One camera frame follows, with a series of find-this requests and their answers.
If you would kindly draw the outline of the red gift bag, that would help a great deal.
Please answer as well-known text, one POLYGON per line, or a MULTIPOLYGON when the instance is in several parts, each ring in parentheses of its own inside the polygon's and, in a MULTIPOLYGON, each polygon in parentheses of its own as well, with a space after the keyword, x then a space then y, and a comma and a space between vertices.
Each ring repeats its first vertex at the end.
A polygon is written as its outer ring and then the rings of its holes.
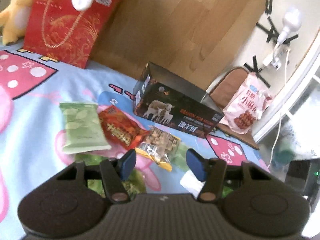
POLYGON ((71 0, 35 0, 23 48, 84 69, 100 31, 119 0, 93 0, 76 11, 71 0))

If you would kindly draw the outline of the white lamp bulb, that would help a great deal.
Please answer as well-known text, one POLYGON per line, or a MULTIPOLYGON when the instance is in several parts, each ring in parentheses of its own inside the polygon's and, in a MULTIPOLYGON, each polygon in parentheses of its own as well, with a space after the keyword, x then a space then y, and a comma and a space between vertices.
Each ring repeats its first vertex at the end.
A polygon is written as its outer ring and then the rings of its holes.
POLYGON ((283 16, 283 29, 280 32, 277 43, 283 44, 291 33, 297 32, 302 25, 302 12, 292 7, 283 16))

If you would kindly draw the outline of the brown seat cushion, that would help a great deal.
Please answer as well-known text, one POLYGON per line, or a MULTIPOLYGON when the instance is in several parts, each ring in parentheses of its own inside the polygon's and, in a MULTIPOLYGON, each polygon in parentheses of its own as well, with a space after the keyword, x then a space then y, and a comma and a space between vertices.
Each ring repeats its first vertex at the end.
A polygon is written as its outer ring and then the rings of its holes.
MULTIPOLYGON (((219 109, 223 110, 230 102, 233 95, 239 89, 241 84, 245 81, 248 76, 248 71, 242 67, 235 67, 230 71, 220 75, 212 85, 212 88, 207 89, 207 93, 215 102, 219 109)), ((218 129, 230 135, 246 145, 251 146, 255 150, 259 150, 259 146, 253 140, 250 132, 247 134, 238 134, 233 132, 228 126, 218 124, 218 129)))

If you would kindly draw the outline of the pale green snack packet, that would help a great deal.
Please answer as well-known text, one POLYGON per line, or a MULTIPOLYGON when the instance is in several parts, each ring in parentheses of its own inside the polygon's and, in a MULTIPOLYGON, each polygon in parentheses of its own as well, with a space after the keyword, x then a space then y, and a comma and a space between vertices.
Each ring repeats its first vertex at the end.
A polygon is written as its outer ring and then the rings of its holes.
POLYGON ((96 103, 63 102, 60 110, 65 122, 65 154, 110 150, 97 113, 96 103))

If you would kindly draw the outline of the yellow clear biscuit packet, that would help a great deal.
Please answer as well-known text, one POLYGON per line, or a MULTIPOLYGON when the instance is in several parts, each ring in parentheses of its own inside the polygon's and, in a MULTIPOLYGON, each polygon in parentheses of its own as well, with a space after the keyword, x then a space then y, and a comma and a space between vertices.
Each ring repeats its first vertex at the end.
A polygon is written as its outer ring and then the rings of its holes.
POLYGON ((171 159, 176 155, 180 138, 151 126, 148 134, 135 148, 137 154, 146 157, 168 172, 172 171, 171 159))

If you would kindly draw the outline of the white power adapter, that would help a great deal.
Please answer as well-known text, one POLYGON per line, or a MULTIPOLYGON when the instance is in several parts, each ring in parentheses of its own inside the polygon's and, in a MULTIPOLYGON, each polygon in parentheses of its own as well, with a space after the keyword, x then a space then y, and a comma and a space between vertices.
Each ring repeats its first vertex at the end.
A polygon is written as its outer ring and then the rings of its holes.
POLYGON ((283 58, 284 51, 272 51, 267 55, 267 57, 263 60, 263 66, 264 67, 273 67, 276 70, 278 70, 283 64, 281 62, 281 59, 283 58))

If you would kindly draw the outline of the wooden headboard panel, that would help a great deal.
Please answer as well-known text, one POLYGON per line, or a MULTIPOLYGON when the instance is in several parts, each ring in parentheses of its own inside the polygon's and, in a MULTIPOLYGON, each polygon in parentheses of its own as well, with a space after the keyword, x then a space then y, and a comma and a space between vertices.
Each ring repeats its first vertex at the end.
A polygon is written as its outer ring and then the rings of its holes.
POLYGON ((207 89, 264 10, 265 0, 121 0, 91 59, 133 78, 153 62, 207 89))

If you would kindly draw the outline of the black sheep-print cardboard box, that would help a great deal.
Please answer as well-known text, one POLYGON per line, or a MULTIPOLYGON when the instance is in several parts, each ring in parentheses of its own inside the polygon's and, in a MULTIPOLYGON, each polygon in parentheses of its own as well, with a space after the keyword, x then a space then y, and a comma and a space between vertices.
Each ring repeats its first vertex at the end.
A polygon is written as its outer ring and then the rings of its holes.
POLYGON ((152 62, 133 94, 135 115, 202 139, 224 117, 206 91, 152 62))

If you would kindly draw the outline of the red snack packet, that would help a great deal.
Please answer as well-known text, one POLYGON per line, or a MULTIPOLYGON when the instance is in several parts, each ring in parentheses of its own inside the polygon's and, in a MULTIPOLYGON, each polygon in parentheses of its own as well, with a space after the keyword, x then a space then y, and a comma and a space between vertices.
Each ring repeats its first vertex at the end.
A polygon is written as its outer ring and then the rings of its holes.
POLYGON ((114 105, 101 111, 98 116, 106 139, 120 144, 126 150, 136 148, 149 134, 114 105))

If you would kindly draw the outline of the black device at right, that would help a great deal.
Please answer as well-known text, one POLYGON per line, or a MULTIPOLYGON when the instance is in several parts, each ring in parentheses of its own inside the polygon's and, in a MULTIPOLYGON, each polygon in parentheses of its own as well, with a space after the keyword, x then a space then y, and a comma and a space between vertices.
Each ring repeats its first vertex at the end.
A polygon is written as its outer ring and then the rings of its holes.
POLYGON ((291 161, 285 184, 306 196, 313 212, 319 201, 319 158, 291 161))

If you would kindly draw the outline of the white window frame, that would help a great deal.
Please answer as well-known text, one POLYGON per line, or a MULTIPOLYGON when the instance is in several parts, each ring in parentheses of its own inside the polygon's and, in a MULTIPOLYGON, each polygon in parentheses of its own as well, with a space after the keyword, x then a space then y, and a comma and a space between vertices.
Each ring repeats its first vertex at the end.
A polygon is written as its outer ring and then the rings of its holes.
POLYGON ((262 119, 253 127, 252 135, 255 142, 263 139, 296 103, 313 76, 316 75, 317 70, 319 70, 319 33, 316 34, 300 65, 291 75, 285 87, 277 94, 262 119))

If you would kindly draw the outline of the yellow duck plush toy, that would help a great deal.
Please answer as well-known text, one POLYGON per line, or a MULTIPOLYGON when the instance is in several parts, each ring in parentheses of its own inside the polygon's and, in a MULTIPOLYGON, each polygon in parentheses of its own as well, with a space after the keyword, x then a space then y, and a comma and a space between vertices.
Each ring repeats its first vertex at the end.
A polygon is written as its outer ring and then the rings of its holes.
POLYGON ((1 11, 2 44, 16 43, 25 36, 34 0, 11 0, 1 11))

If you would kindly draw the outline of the pink twisted-dough snack bag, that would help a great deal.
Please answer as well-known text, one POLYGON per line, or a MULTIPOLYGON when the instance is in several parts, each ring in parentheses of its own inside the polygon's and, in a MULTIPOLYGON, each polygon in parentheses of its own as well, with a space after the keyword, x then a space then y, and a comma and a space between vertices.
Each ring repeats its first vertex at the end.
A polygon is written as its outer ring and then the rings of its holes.
POLYGON ((235 133, 246 134, 261 119, 273 98, 263 81, 250 73, 223 109, 224 117, 220 123, 235 133))

